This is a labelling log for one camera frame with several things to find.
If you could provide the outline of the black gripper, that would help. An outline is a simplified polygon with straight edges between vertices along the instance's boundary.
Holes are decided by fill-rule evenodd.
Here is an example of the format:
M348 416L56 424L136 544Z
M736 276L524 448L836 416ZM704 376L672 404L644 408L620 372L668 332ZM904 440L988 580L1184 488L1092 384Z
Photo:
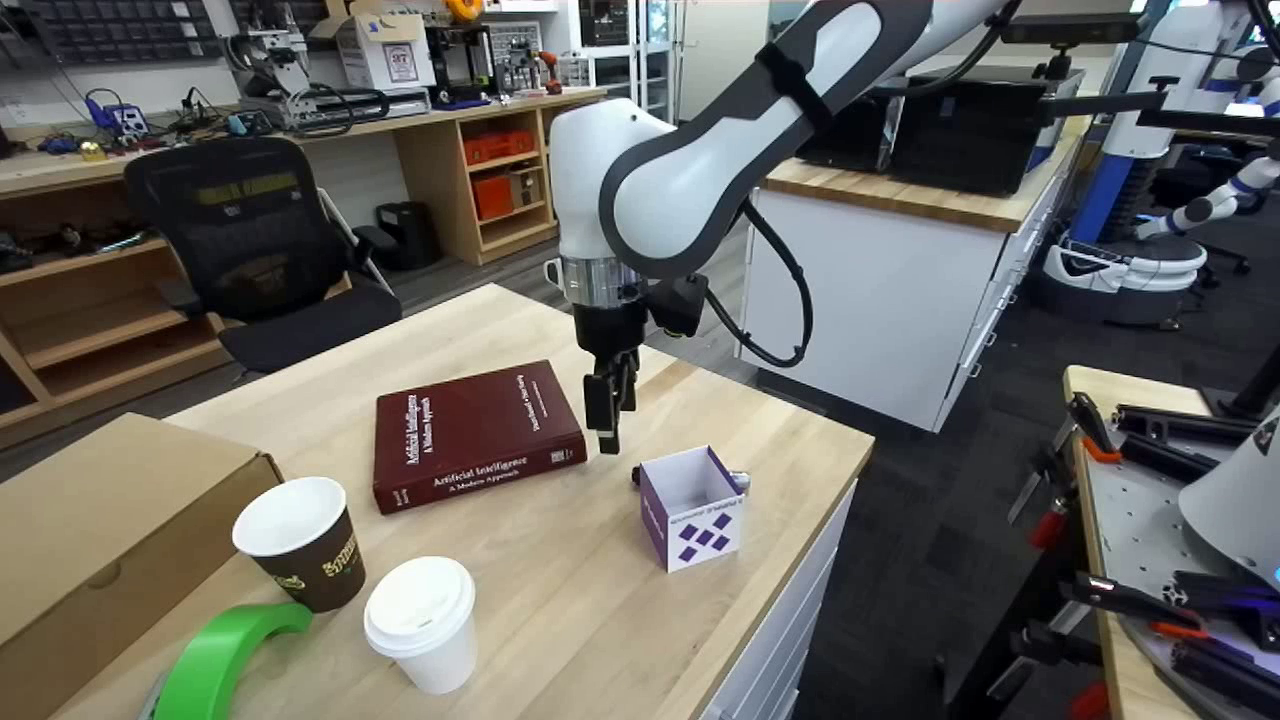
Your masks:
M620 416L636 412L636 368L644 340L644 308L576 308L576 344L592 356L584 376L584 420L600 452L620 452Z

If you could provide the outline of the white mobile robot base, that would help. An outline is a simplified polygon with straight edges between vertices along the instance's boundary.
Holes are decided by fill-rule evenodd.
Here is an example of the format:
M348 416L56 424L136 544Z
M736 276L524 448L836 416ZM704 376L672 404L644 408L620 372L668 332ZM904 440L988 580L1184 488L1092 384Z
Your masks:
M1208 264L1192 232L1256 208L1280 184L1280 148L1164 212L1144 212L1144 192L1180 128L1276 136L1276 60L1268 0L1172 0L1124 84L1152 104L1112 116L1084 204L1044 248L1036 292L1048 304L1136 328L1188 308Z

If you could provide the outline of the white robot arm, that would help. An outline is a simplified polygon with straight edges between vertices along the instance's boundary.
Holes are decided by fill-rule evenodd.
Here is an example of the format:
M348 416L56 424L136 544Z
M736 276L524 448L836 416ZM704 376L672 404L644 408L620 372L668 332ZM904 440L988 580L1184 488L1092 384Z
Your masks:
M808 356L812 324L788 356L760 348L700 280L736 220L756 224L788 264L800 308L804 268L752 208L752 188L888 76L972 28L996 40L1020 0L812 0L692 120L668 124L636 100L596 100L552 120L552 200L560 248L552 284L572 304L592 356L584 424L620 452L636 408L644 324L692 336L700 308L776 368Z

